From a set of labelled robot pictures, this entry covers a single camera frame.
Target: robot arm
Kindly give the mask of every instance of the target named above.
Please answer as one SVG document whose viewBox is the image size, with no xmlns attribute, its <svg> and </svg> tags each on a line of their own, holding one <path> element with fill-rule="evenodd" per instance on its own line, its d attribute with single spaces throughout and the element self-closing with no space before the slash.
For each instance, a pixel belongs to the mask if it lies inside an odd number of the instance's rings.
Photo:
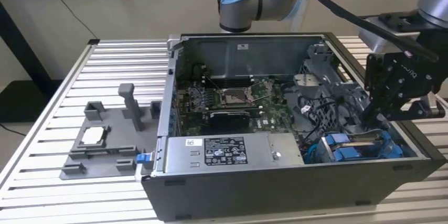
<svg viewBox="0 0 448 224">
<path fill-rule="evenodd" d="M 378 36 L 361 30 L 360 38 L 373 50 L 366 59 L 365 90 L 370 104 L 361 115 L 373 123 L 378 114 L 389 121 L 441 118 L 445 109 L 436 100 L 441 83 L 448 77 L 448 1 L 418 0 L 417 10 L 406 13 L 385 13 L 368 21 L 390 33 L 414 40 L 440 57 L 429 61 L 424 57 L 406 56 Z M 408 110 L 401 107 L 410 99 Z"/>
<path fill-rule="evenodd" d="M 220 0 L 220 28 L 241 33 L 253 20 L 282 20 L 294 13 L 298 0 Z"/>
<path fill-rule="evenodd" d="M 445 110 L 434 94 L 448 77 L 448 58 L 444 57 L 448 52 L 448 1 L 420 0 L 417 11 L 382 14 L 377 17 L 377 25 L 330 0 L 318 1 L 338 17 L 364 29 L 368 36 L 360 37 L 370 48 L 376 47 L 372 41 L 386 41 L 396 50 L 368 56 L 365 90 L 370 102 L 361 113 L 364 124 L 376 125 L 382 117 L 389 121 L 444 117 Z M 414 36 L 416 41 L 396 36 L 402 32 Z M 414 98 L 421 99 L 408 110 L 401 110 Z"/>
</svg>

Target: blue latch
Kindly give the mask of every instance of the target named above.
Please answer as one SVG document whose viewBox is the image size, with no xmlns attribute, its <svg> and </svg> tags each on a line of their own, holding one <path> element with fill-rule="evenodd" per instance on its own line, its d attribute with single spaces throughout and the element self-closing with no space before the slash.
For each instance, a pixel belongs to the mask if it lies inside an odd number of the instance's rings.
<svg viewBox="0 0 448 224">
<path fill-rule="evenodd" d="M 137 164 L 145 164 L 145 163 L 149 163 L 152 160 L 150 160 L 150 156 L 152 154 L 138 154 L 137 157 L 136 157 L 136 163 Z"/>
</svg>

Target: sticker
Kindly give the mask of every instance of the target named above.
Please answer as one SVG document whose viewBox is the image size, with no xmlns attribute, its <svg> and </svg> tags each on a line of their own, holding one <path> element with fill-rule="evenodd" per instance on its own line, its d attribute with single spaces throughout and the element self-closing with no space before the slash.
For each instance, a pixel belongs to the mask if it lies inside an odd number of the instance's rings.
<svg viewBox="0 0 448 224">
<path fill-rule="evenodd" d="M 201 138 L 185 139 L 185 146 L 202 146 L 202 139 Z"/>
<path fill-rule="evenodd" d="M 249 49 L 249 44 L 237 44 L 236 49 L 237 50 L 246 50 L 246 49 Z"/>
<path fill-rule="evenodd" d="M 246 164 L 242 137 L 204 138 L 204 153 L 208 166 Z"/>
<path fill-rule="evenodd" d="M 308 112 L 308 110 L 310 109 L 309 105 L 305 105 L 301 109 L 300 109 L 300 113 L 304 114 Z"/>
</svg>

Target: white component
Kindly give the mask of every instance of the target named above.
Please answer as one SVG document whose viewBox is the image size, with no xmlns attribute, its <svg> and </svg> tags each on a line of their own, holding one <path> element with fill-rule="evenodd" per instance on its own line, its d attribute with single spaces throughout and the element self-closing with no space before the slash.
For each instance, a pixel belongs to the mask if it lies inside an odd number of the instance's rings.
<svg viewBox="0 0 448 224">
<path fill-rule="evenodd" d="M 237 44 L 236 49 L 237 50 L 246 50 L 246 49 L 249 49 L 249 44 Z"/>
<path fill-rule="evenodd" d="M 310 109 L 309 105 L 305 105 L 301 109 L 300 109 L 300 113 L 304 114 L 308 112 L 308 110 Z"/>
<path fill-rule="evenodd" d="M 202 146 L 202 139 L 201 138 L 185 139 L 185 146 Z"/>
<path fill-rule="evenodd" d="M 89 127 L 84 131 L 82 143 L 84 144 L 96 144 L 102 139 L 104 129 L 102 127 Z"/>
<path fill-rule="evenodd" d="M 318 78 L 312 73 L 301 73 L 294 75 L 298 86 L 316 87 L 320 85 Z"/>
</svg>

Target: aluminum rail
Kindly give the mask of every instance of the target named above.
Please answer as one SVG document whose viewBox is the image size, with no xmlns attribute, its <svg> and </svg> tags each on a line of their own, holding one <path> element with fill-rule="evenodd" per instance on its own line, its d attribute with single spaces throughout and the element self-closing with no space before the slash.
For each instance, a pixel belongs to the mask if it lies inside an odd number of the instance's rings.
<svg viewBox="0 0 448 224">
<path fill-rule="evenodd" d="M 365 65 L 369 49 L 357 37 L 338 37 Z M 0 181 L 0 224 L 160 223 L 133 176 L 60 180 L 88 101 L 124 107 L 117 86 L 132 82 L 140 105 L 161 98 L 165 40 L 101 40 L 89 45 L 25 137 Z M 448 158 L 448 119 L 414 121 Z M 189 223 L 209 223 L 210 220 Z M 378 204 L 214 219 L 213 223 L 448 223 L 448 165 L 422 182 L 402 185 Z"/>
</svg>

